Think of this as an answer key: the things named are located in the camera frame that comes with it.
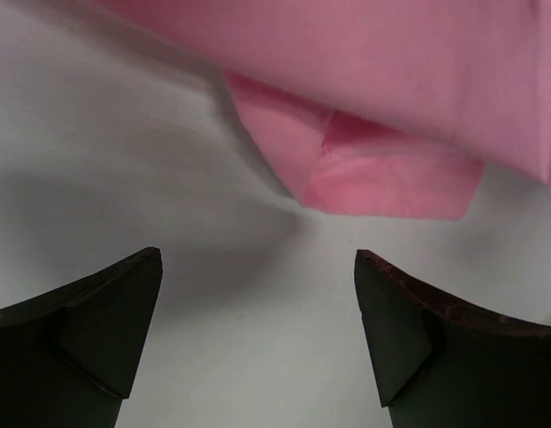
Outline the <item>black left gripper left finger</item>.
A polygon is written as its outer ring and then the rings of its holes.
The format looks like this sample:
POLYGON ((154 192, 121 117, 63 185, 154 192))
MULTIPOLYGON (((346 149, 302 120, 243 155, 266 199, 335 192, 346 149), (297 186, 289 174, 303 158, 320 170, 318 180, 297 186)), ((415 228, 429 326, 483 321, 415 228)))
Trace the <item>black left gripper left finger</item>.
POLYGON ((0 427, 113 427, 160 292, 160 250, 0 309, 0 427))

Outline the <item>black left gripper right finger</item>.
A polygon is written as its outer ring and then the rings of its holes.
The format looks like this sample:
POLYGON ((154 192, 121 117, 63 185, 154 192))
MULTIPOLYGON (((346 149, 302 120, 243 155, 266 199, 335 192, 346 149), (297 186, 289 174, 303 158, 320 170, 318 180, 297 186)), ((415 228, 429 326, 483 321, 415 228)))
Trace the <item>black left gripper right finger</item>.
POLYGON ((396 427, 551 427, 551 326, 484 309, 360 250, 354 283, 396 427))

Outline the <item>pink fabric pillowcase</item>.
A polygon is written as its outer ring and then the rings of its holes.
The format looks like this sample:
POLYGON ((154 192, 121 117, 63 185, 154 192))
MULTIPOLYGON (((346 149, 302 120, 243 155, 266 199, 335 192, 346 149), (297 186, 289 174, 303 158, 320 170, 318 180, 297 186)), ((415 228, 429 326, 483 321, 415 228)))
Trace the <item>pink fabric pillowcase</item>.
POLYGON ((106 1, 216 63, 302 205, 458 219, 486 162, 551 185, 551 1, 106 1))

